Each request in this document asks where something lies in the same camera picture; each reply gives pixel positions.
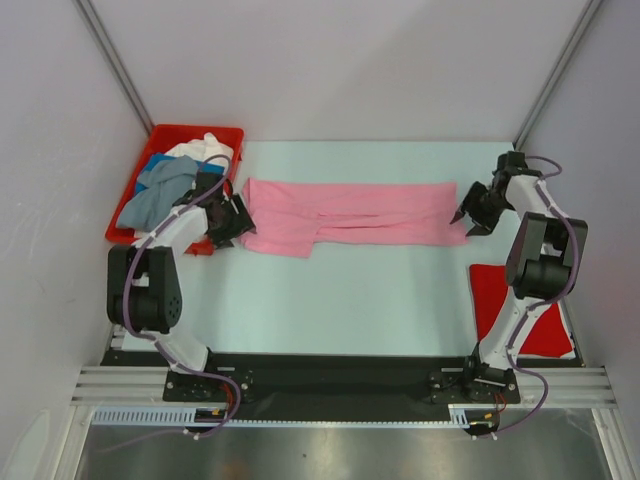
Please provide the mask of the pink t shirt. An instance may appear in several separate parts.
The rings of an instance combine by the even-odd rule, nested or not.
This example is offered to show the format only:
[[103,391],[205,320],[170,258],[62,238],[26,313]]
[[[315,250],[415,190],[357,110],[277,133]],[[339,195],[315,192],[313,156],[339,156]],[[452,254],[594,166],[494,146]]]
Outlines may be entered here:
[[240,237],[263,254],[308,258],[317,243],[455,247],[457,186],[309,184],[249,179],[242,190],[255,224]]

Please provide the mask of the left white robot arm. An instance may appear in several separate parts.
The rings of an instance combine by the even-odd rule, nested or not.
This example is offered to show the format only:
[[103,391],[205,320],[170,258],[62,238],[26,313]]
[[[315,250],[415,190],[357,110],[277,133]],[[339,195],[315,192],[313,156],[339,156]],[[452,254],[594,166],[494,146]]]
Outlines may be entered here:
[[187,389],[202,400],[219,392],[223,378],[207,366],[209,348],[178,327],[183,298],[176,259],[202,236],[220,250],[254,231],[249,211],[227,176],[198,172],[195,186],[174,202],[157,227],[108,253],[109,321],[153,345],[171,370],[187,374]]

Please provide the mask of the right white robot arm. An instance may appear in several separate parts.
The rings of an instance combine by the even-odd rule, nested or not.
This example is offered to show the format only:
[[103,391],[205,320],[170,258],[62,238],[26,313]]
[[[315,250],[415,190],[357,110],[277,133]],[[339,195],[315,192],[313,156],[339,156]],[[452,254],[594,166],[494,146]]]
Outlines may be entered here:
[[586,243],[587,223],[557,205],[547,175],[529,159],[519,151],[500,155],[491,182],[473,183],[452,218],[471,219],[469,236],[491,234],[506,210],[520,219],[505,265],[506,298],[453,382],[472,402],[516,390],[518,354],[540,317],[574,288]]

